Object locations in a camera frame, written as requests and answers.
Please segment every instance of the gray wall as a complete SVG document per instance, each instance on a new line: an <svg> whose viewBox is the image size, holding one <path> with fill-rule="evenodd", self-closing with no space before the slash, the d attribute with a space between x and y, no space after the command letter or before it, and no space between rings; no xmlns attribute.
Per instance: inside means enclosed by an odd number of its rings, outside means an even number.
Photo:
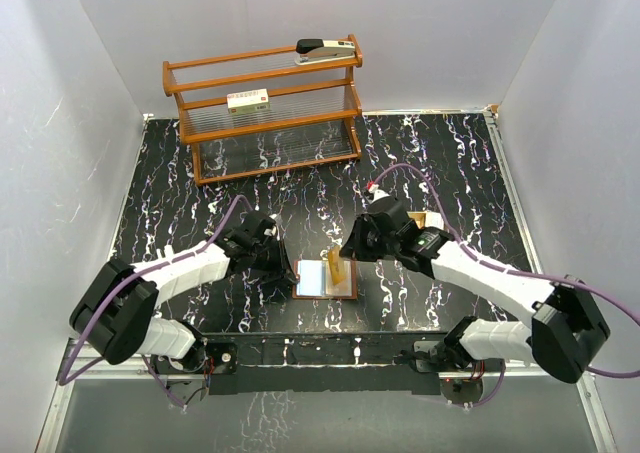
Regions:
<svg viewBox="0 0 640 453"><path fill-rule="evenodd" d="M0 0L0 444L33 451L142 119L78 0Z"/></svg>
<svg viewBox="0 0 640 453"><path fill-rule="evenodd" d="M500 127L548 272L640 311L640 1L557 0L500 108ZM607 308L595 365L640 368L638 329ZM614 436L636 452L640 380L598 381Z"/></svg>
<svg viewBox="0 0 640 453"><path fill-rule="evenodd" d="M80 0L143 112L175 116L163 60L355 33L366 110L500 102L554 0Z"/></svg>

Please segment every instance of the shelf tier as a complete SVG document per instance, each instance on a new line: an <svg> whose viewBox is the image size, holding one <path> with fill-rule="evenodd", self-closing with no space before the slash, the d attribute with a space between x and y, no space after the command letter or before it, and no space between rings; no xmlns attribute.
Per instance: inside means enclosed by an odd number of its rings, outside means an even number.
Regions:
<svg viewBox="0 0 640 453"><path fill-rule="evenodd" d="M194 175L198 185L275 171L356 160L352 118L314 123L242 137L196 143Z"/></svg>
<svg viewBox="0 0 640 453"><path fill-rule="evenodd" d="M180 139L194 144L353 118L362 113L348 78L269 91L270 110L232 116L226 98L185 103L180 110Z"/></svg>
<svg viewBox="0 0 640 453"><path fill-rule="evenodd" d="M246 81L266 80L281 76L299 75L314 71L362 66L362 52L354 35L343 40L352 41L356 52L353 58L296 65L295 46L253 51L237 55L218 56L201 60L169 63L162 68L162 83L167 96L185 91L214 88Z"/></svg>

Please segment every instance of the wooden rack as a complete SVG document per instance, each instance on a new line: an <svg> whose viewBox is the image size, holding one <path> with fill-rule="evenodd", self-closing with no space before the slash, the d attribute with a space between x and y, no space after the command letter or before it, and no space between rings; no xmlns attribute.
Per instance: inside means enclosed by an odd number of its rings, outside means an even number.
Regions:
<svg viewBox="0 0 640 453"><path fill-rule="evenodd" d="M359 159L362 152L354 117L362 114L362 108L354 84L353 68L362 66L362 52L354 35L344 39L355 44L353 58L307 65L294 63L295 46L181 63L165 61L162 72L164 92L176 100L180 139L191 145L196 183L202 185L301 166ZM268 88L269 81L277 78L339 68L345 69L344 78ZM256 81L261 85L258 88L267 88L269 111L231 116L227 111L226 94L185 101L185 95L193 92L206 96L207 92L203 90L219 90L220 87ZM338 122L337 130L332 122ZM310 144L309 137L317 137L318 144ZM229 138L234 138L233 142L225 142ZM273 152L267 151L267 144L285 152L289 161L282 161L280 156L270 160ZM329 151L318 152L320 144L330 145ZM237 171L229 172L222 166L225 163L220 159L222 152L232 156L235 153L233 160Z"/></svg>

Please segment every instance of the metal frame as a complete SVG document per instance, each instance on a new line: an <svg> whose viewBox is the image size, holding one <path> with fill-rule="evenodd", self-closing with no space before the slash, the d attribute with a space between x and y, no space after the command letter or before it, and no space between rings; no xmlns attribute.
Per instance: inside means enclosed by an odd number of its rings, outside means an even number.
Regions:
<svg viewBox="0 0 640 453"><path fill-rule="evenodd" d="M416 115L416 114L455 114L455 113L482 113L485 117L487 128L489 130L491 143L496 151L496 157L498 159L498 164L500 167L500 171L502 173L505 185L507 187L507 193L509 195L509 200L514 209L514 215L516 217L516 223L518 225L518 229L520 235L523 239L523 243L526 249L527 257L529 262L533 268L533 271L540 272L542 271L541 263L538 258L537 252L533 245L533 241L531 238L531 234L529 232L529 228L527 226L527 222L522 210L522 206L520 200L518 198L515 185L513 183L513 178L509 171L509 167L507 164L506 156L504 153L504 149L502 147L502 138L498 131L498 127L495 121L494 116L491 112L486 108L478 108L478 109L465 109L465 110L454 110L454 109L424 109L424 110L380 110L380 111L368 111L363 112L363 115ZM151 119L152 115L145 117L145 125L146 122ZM122 217L124 206L126 203L126 194L123 199L122 209L120 211L120 216L118 218L118 225L120 224L120 219ZM117 237L118 226L116 226L116 230L113 237L113 242L111 244L110 251L113 249L113 245L115 244L115 239ZM71 340L69 342L69 347L74 345L75 340ZM80 368L82 365L96 358L98 353L90 346L85 346L81 354L78 357L77 367ZM497 373L487 372L485 376L497 376ZM542 369L537 367L536 365L524 365L521 362L512 361L508 362L507 370L505 373L506 376L514 376L514 377L537 377L537 376L547 376L547 373ZM459 373L459 372L450 372L450 373L441 373L441 378L458 378L458 377L466 377L468 373ZM201 375L163 375L161 376L165 380L194 380L201 381ZM83 379L105 379L105 380L131 380L131 379L139 379L139 380L152 380L151 376L147 373L144 363L142 359L139 357L132 358L127 360L126 362L117 365L111 366L105 363L99 363L91 370L87 371L82 379L78 379L76 381L82 381ZM64 424L64 420L66 417L66 413L69 407L69 403L71 401L71 397L73 395L74 383L67 385L65 387L56 386L54 390L54 395L51 401L51 406L49 407L49 411L47 413L47 417L45 419L45 423L42 429L42 433L40 435L40 440L38 441L38 445L36 446L36 453L53 453L56 450L60 434L62 432L62 427ZM609 427L609 423L606 418L606 414L604 412L604 408L600 401L600 397L598 395L598 391L595 384L595 379L592 374L583 375L582 379L577 383L578 392L580 398L582 400L582 406L585 411L586 419L589 423L589 427L591 429L591 433L597 448L597 451L600 453L616 453L617 448L615 446L615 442L613 439L613 435L611 433L611 429Z"/></svg>

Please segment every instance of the black and white stapler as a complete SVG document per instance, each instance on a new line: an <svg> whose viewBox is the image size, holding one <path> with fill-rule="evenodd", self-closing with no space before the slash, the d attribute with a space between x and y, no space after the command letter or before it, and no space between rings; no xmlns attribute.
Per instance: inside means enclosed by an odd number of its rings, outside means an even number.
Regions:
<svg viewBox="0 0 640 453"><path fill-rule="evenodd" d="M296 53L300 55L295 59L296 65L308 65L353 58L356 45L343 40L303 39L298 40Z"/></svg>

